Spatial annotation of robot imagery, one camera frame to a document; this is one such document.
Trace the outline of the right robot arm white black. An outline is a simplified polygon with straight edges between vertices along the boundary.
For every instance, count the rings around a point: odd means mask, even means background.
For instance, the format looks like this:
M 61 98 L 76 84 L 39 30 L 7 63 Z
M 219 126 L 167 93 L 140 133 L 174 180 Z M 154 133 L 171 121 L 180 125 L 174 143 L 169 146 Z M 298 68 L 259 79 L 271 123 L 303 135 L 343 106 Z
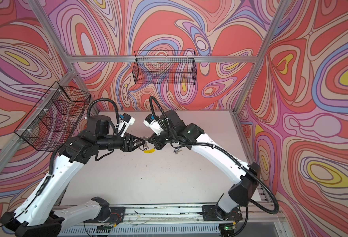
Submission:
M 149 105 L 151 114 L 146 117 L 144 124 L 153 130 L 148 142 L 156 150 L 162 150 L 167 144 L 175 149 L 187 148 L 206 158 L 233 182 L 228 192 L 217 201 L 213 216 L 226 220 L 234 208 L 248 207 L 250 203 L 268 214 L 278 214 L 279 203 L 270 188 L 260 180 L 261 168 L 258 164 L 248 164 L 236 158 L 196 124 L 186 125 L 175 111 L 165 112 L 154 96 L 149 97 Z M 258 186 L 268 193 L 274 205 L 273 209 L 268 209 L 252 199 Z

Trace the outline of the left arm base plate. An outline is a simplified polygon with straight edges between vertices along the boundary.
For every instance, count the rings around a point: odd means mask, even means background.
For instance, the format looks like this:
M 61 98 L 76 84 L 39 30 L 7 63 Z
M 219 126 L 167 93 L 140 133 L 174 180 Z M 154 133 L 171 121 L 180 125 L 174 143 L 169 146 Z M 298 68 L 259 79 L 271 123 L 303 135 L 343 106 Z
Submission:
M 122 223 L 124 220 L 126 208 L 124 206 L 111 206 L 104 217 L 101 217 L 99 223 Z

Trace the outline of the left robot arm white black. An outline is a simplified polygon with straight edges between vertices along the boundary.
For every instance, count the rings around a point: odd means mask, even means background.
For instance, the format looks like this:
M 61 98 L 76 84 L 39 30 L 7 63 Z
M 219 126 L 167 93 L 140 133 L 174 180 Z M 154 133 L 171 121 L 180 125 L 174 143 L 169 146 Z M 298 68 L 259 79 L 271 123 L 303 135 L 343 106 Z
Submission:
M 52 152 L 49 170 L 33 193 L 15 211 L 6 212 L 0 224 L 17 237 L 56 237 L 62 230 L 88 220 L 107 222 L 112 216 L 110 204 L 94 197 L 88 202 L 61 211 L 53 206 L 69 182 L 94 157 L 101 160 L 100 150 L 111 154 L 119 149 L 132 152 L 145 141 L 127 133 L 135 118 L 116 113 L 116 124 L 103 115 L 91 116 L 92 107 L 102 99 L 93 101 L 87 111 L 87 127 L 77 136 L 67 139 Z

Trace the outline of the metal keyring disc yellow handle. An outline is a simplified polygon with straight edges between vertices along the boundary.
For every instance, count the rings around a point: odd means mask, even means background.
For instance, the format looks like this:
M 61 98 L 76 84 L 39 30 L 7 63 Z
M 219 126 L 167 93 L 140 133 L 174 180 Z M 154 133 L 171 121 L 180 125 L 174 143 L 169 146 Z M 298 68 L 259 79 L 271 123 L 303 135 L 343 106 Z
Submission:
M 146 142 L 142 146 L 139 147 L 139 150 L 141 150 L 145 154 L 152 154 L 152 153 L 154 153 L 156 151 L 154 148 L 150 148 L 149 147 L 149 143 L 147 142 L 149 137 L 142 136 L 140 138 L 145 140 Z

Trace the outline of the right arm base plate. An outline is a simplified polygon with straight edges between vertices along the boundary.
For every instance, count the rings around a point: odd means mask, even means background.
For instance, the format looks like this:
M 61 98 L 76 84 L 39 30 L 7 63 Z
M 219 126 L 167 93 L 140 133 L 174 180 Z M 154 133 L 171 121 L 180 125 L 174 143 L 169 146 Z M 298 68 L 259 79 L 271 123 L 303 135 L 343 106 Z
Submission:
M 243 219 L 242 212 L 239 206 L 232 209 L 231 212 L 225 212 L 220 207 L 215 205 L 203 205 L 202 211 L 198 212 L 203 217 L 204 221 L 236 221 Z

